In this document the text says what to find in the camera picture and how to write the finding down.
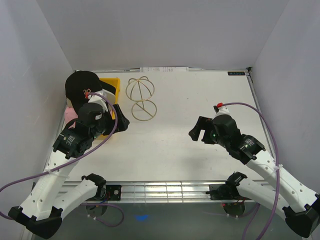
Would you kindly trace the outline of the pink cap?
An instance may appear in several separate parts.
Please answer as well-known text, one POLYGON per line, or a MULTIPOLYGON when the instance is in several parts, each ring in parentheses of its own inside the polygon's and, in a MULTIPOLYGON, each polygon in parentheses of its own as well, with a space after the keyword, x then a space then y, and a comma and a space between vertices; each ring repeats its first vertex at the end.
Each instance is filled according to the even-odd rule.
POLYGON ((71 120, 77 119, 78 115, 76 113, 76 111, 74 110, 74 108, 72 107, 66 107, 65 111, 64 111, 64 123, 65 125, 68 124, 71 120))

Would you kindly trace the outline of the black cap gold R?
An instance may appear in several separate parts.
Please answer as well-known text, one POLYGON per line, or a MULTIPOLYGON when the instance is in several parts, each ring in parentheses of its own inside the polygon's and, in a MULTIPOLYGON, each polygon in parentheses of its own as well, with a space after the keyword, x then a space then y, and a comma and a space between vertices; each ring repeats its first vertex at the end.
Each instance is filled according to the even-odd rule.
POLYGON ((102 90, 99 77, 91 71, 76 71, 65 81, 65 96, 76 113, 89 101, 85 98, 86 92, 96 93, 102 90))

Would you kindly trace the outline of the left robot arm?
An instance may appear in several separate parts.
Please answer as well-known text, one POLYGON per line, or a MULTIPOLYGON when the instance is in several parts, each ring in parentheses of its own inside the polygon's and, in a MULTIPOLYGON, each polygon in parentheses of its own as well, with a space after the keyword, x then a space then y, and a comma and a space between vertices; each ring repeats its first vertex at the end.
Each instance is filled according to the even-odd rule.
POLYGON ((94 173, 82 176, 81 182, 62 196, 58 193, 77 165, 76 159, 88 154, 97 137, 128 129, 130 122, 119 105, 114 104, 113 108, 117 119, 98 103, 86 103, 80 108, 78 117, 66 124, 53 144, 53 153, 58 158, 49 161, 27 199, 10 209, 10 218, 47 240, 58 231, 63 219, 83 202, 103 201, 110 196, 106 180, 94 173))

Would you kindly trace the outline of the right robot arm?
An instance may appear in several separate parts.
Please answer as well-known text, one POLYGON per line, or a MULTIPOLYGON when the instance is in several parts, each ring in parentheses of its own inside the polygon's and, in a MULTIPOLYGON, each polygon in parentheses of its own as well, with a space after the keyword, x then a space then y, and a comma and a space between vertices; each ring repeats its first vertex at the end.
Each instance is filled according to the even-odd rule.
POLYGON ((234 172, 216 190, 208 191, 214 198, 237 199, 245 197, 272 209, 297 235, 308 238, 320 224, 320 195, 303 185, 284 167, 277 165, 265 146, 251 135, 242 134, 236 121, 227 114, 215 118, 200 116, 188 135, 198 141, 220 145, 228 154, 259 174, 274 190, 250 180, 241 172, 234 172))

